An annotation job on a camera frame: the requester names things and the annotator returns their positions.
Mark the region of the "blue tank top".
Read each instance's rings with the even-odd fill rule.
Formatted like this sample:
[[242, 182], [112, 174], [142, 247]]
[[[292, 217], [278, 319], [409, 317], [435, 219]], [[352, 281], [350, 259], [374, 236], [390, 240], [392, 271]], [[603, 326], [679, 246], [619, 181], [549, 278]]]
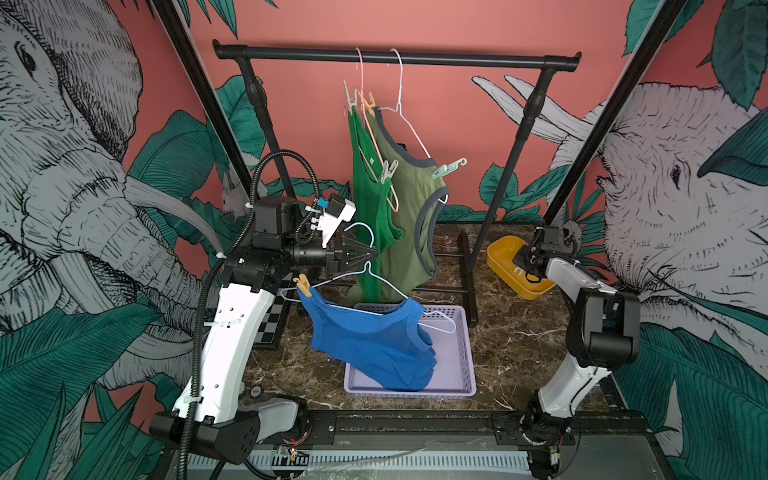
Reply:
[[419, 324], [425, 308], [418, 302], [407, 299], [377, 314], [328, 303], [314, 288], [299, 298], [312, 320], [313, 349], [351, 365], [386, 389], [419, 391], [430, 383], [436, 353]]

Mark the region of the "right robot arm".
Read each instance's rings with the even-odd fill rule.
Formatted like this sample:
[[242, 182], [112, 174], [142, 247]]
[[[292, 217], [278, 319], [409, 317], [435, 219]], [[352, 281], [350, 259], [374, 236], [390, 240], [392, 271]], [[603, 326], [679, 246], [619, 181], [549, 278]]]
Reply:
[[546, 417], [571, 418], [597, 383], [638, 358], [640, 301], [583, 266], [556, 226], [536, 227], [515, 262], [535, 279], [553, 282], [571, 303], [565, 359], [533, 401]]

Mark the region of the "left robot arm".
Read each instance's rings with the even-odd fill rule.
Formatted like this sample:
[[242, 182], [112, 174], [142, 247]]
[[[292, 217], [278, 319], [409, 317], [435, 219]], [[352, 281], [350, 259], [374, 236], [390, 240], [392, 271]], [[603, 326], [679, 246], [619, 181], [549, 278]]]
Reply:
[[[265, 167], [280, 157], [307, 171], [314, 200], [306, 205], [286, 196], [261, 196]], [[201, 288], [192, 333], [191, 378], [174, 406], [157, 414], [150, 433], [178, 452], [176, 476], [186, 478], [191, 455], [216, 460], [220, 473], [241, 464], [253, 447], [299, 423], [297, 400], [274, 398], [253, 406], [239, 404], [240, 382], [259, 328], [279, 296], [284, 278], [305, 267], [346, 273], [368, 267], [378, 251], [337, 231], [349, 224], [355, 204], [338, 194], [324, 198], [310, 163], [295, 151], [280, 149], [257, 164], [246, 204], [246, 223]]]

